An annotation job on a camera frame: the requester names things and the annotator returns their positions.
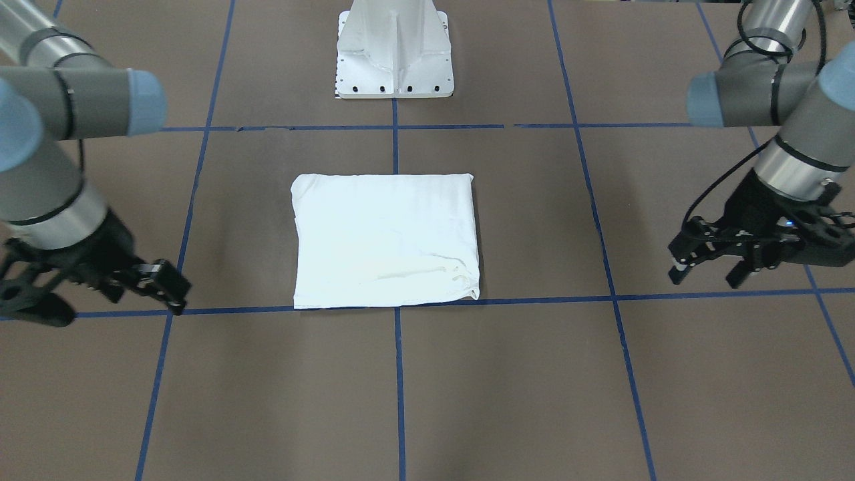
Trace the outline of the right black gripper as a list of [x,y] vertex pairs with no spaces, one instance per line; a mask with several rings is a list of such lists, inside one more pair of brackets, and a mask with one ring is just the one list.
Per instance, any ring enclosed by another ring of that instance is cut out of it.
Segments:
[[66,249],[37,249],[13,237],[3,244],[3,252],[4,319],[67,327],[77,313],[54,292],[64,281],[89,287],[111,303],[130,291],[155,299],[175,316],[184,314],[192,289],[168,260],[146,264],[138,258],[131,232],[112,210],[89,237]]

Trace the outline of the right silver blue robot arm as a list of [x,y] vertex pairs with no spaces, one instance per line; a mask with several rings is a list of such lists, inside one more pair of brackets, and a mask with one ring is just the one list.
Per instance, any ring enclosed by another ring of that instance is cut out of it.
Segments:
[[66,25],[29,1],[3,1],[2,315],[52,327],[76,311],[55,289],[85,285],[117,303],[131,291],[186,308],[190,281],[168,260],[148,263],[60,142],[152,134],[167,116],[154,74],[114,67]]

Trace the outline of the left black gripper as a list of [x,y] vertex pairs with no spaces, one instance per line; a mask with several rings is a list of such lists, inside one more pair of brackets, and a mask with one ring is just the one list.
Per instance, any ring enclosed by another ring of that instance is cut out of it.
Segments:
[[727,198],[715,221],[694,210],[723,182],[716,180],[688,208],[668,249],[672,256],[669,280],[681,285],[693,268],[723,256],[739,258],[725,276],[730,289],[739,289],[758,271],[780,264],[843,267],[853,262],[853,218],[831,205],[842,191],[830,179],[819,184],[816,200],[794,200],[770,188],[748,172]]

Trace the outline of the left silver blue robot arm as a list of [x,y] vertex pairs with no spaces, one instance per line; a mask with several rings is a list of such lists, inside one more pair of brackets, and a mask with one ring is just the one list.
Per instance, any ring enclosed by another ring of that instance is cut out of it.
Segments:
[[721,66],[688,86],[695,127],[777,127],[746,156],[751,170],[714,222],[688,208],[669,244],[672,283],[697,265],[738,258],[736,289],[781,264],[842,267],[853,260],[853,214],[837,211],[838,180],[853,167],[853,45],[827,53],[818,1],[743,2]]

